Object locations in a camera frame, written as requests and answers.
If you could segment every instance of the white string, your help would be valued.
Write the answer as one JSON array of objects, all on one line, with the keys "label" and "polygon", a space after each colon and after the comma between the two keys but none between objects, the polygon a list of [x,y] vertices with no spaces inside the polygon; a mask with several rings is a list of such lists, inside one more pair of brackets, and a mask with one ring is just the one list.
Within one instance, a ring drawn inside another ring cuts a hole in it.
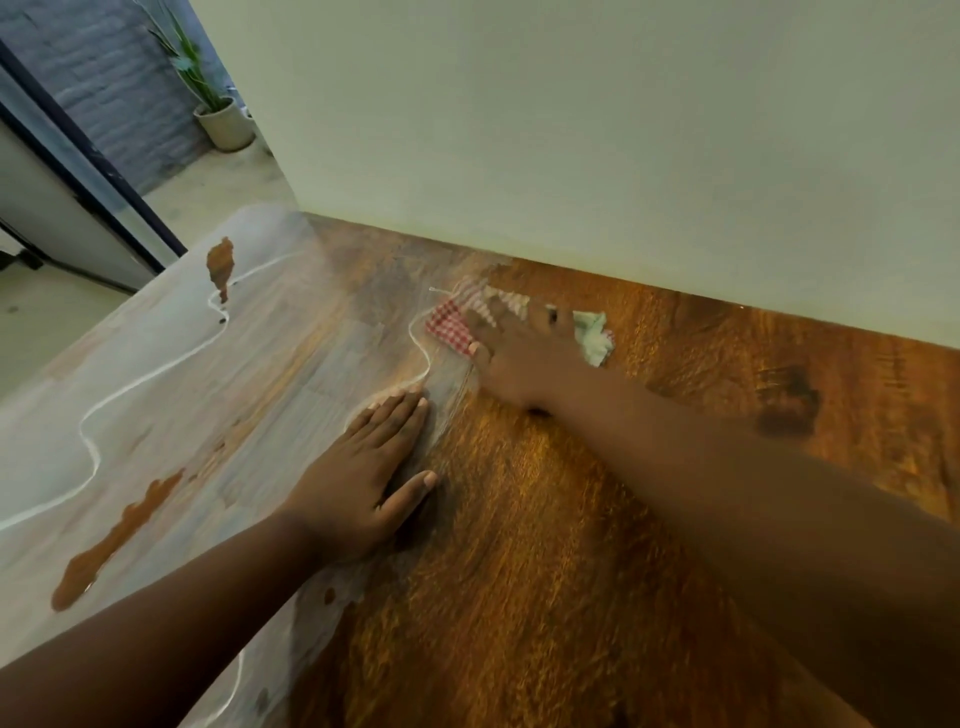
[{"label": "white string", "polygon": [[209,728],[209,726],[216,720],[218,717],[222,716],[227,708],[230,707],[230,703],[233,702],[233,698],[237,696],[237,691],[240,690],[240,678],[243,675],[243,653],[246,651],[246,648],[240,650],[240,654],[237,655],[237,679],[233,681],[233,690],[230,692],[230,697],[227,698],[227,702],[220,706],[216,713],[211,713],[205,718],[200,720],[195,720],[190,723],[186,728]]},{"label": "white string", "polygon": [[[252,276],[254,273],[259,273],[260,271],[266,268],[269,268],[272,265],[276,265],[281,260],[284,260],[293,255],[299,255],[299,254],[289,253],[287,255],[281,255],[280,257],[276,257],[273,260],[270,260],[264,263],[263,265],[258,265],[255,268],[250,269],[244,275],[231,280],[229,282],[229,285],[231,286],[236,285],[241,280]],[[157,367],[156,369],[149,372],[148,374],[145,374],[144,376],[139,376],[137,379],[134,379],[132,382],[122,387],[121,389],[118,389],[113,394],[98,401],[96,404],[94,404],[92,407],[86,410],[84,415],[80,418],[80,422],[77,424],[77,433],[80,435],[80,439],[83,441],[86,447],[86,451],[90,455],[90,460],[93,461],[93,470],[90,473],[89,477],[83,483],[78,485],[76,488],[73,488],[67,491],[61,496],[51,498],[50,500],[47,500],[45,503],[40,503],[40,505],[35,505],[33,508],[28,508],[25,511],[21,511],[20,513],[17,513],[13,516],[10,516],[7,519],[0,521],[0,533],[2,533],[3,531],[6,531],[8,528],[11,528],[19,523],[23,523],[24,521],[28,521],[31,518],[39,516],[41,513],[46,513],[52,508],[56,508],[59,505],[63,505],[66,501],[77,496],[84,488],[86,488],[87,485],[90,484],[93,478],[96,477],[97,472],[100,471],[101,456],[100,456],[100,449],[97,448],[97,444],[93,442],[93,440],[91,440],[89,437],[87,437],[86,434],[84,433],[84,423],[87,420],[89,420],[94,414],[96,414],[97,412],[102,410],[104,407],[106,407],[108,404],[110,404],[115,400],[118,400],[119,398],[123,397],[125,394],[130,392],[130,390],[136,389],[141,384],[147,381],[150,381],[156,376],[160,376],[165,372],[169,372],[178,364],[183,363],[194,354],[202,352],[204,349],[212,345],[213,342],[215,342],[217,339],[223,336],[224,333],[227,331],[227,327],[229,326],[229,323],[230,323],[230,314],[225,308],[223,308],[220,305],[219,301],[217,301],[219,297],[220,297],[220,292],[214,291],[213,293],[210,294],[209,298],[207,298],[206,300],[206,305],[225,319],[219,331],[217,331],[215,334],[213,334],[213,336],[211,336],[206,341],[204,341],[200,346],[195,347],[194,349],[191,349],[187,353],[181,354],[173,361],[169,361],[163,366]]]},{"label": "white string", "polygon": [[430,314],[433,311],[434,307],[435,306],[430,306],[429,308],[425,308],[423,311],[421,311],[416,316],[414,316],[410,320],[410,323],[407,325],[407,335],[410,336],[410,340],[420,350],[420,353],[423,354],[423,358],[426,359],[426,366],[423,368],[423,371],[416,376],[412,376],[411,378],[406,379],[405,381],[401,381],[399,384],[394,384],[392,386],[387,387],[386,389],[381,389],[375,395],[370,395],[369,397],[367,397],[360,404],[360,406],[358,406],[355,410],[353,410],[349,414],[349,416],[347,417],[347,420],[344,422],[344,430],[346,430],[349,427],[350,423],[356,419],[357,415],[359,415],[365,409],[370,409],[371,407],[375,407],[378,404],[383,403],[383,401],[387,399],[390,396],[390,393],[393,392],[394,390],[409,389],[410,387],[414,386],[414,384],[418,384],[419,382],[426,379],[427,375],[430,374],[430,369],[433,367],[433,360],[430,358],[430,352],[426,350],[426,347],[423,344],[421,344],[420,340],[414,335],[414,324],[420,319]]}]

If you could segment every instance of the finger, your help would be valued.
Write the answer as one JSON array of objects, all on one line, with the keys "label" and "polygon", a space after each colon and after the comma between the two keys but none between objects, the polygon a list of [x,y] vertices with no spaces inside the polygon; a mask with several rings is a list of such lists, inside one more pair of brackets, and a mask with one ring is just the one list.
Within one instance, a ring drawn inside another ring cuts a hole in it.
[{"label": "finger", "polygon": [[523,326],[523,322],[514,315],[514,312],[511,311],[499,297],[491,297],[487,301],[487,308],[490,309],[493,320],[496,321],[496,324],[504,331],[521,328]]},{"label": "finger", "polygon": [[393,414],[396,406],[403,401],[406,394],[405,389],[397,388],[393,390],[390,396],[373,410],[370,419],[367,420],[367,423],[356,433],[356,437],[359,439],[366,438],[371,432],[386,422],[387,418]]},{"label": "finger", "polygon": [[490,350],[479,341],[474,341],[472,344],[470,344],[467,351],[470,354],[470,358],[473,359],[473,363],[476,365],[477,369],[480,370],[480,374],[485,374],[487,372],[487,367],[490,366]]},{"label": "finger", "polygon": [[347,425],[347,429],[344,430],[342,437],[352,437],[361,429],[363,429],[364,426],[366,426],[366,424],[370,421],[370,418],[373,416],[373,412],[376,410],[377,406],[378,405],[376,403],[371,404],[369,407],[367,407],[367,409],[354,417],[352,422]]},{"label": "finger", "polygon": [[380,451],[385,455],[391,469],[395,469],[413,451],[429,412],[430,402],[426,398],[420,398],[406,422],[380,446]]},{"label": "finger", "polygon": [[419,402],[420,399],[422,398],[420,397],[419,388],[407,392],[400,403],[394,408],[394,411],[390,413],[390,417],[380,423],[378,427],[367,435],[366,442],[375,448],[379,448],[390,440],[390,438],[400,432],[400,429],[406,425],[407,420],[410,419],[410,415],[413,414],[414,409],[417,407],[417,402]]},{"label": "finger", "polygon": [[564,336],[572,336],[574,331],[573,311],[569,308],[558,308],[557,321],[553,326],[557,333],[561,333]]},{"label": "finger", "polygon": [[431,471],[417,473],[384,501],[376,513],[384,537],[400,528],[439,480]]},{"label": "finger", "polygon": [[530,301],[527,306],[527,322],[534,331],[550,333],[552,331],[550,327],[552,319],[553,316],[545,303],[533,299]]},{"label": "finger", "polygon": [[467,320],[467,326],[473,338],[481,342],[490,351],[495,352],[496,345],[500,342],[500,336],[502,336],[500,331],[488,324],[483,316],[472,309],[464,314],[464,318]]}]

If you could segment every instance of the left hand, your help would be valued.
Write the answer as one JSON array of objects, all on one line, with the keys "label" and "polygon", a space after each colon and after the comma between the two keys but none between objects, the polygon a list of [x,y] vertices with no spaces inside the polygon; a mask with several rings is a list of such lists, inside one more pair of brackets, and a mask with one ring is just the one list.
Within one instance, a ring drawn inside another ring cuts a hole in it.
[{"label": "left hand", "polygon": [[418,386],[364,410],[306,469],[277,510],[313,531],[325,562],[358,558],[385,541],[437,484],[436,473],[423,471],[381,504],[429,409]]}]

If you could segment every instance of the right hand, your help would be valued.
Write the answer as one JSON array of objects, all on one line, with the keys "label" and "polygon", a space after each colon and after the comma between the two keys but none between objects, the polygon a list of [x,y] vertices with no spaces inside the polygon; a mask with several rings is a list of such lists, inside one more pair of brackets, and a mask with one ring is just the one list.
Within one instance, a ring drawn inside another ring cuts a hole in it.
[{"label": "right hand", "polygon": [[548,412],[555,393],[588,365],[573,336],[573,313],[531,301],[524,322],[497,297],[487,306],[496,327],[476,311],[466,313],[480,385],[509,404]]}]

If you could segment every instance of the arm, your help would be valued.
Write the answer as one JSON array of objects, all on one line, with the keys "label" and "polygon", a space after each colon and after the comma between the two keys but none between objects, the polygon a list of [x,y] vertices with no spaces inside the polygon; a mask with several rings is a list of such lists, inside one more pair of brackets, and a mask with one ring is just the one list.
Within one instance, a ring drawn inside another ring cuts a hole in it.
[{"label": "arm", "polygon": [[877,728],[952,725],[960,534],[802,452],[584,364],[572,321],[470,321],[484,387],[580,435],[741,607]]},{"label": "arm", "polygon": [[273,515],[0,669],[0,722],[180,724],[303,582],[388,538],[433,487],[420,473],[378,506],[427,411],[419,390],[365,411]]}]

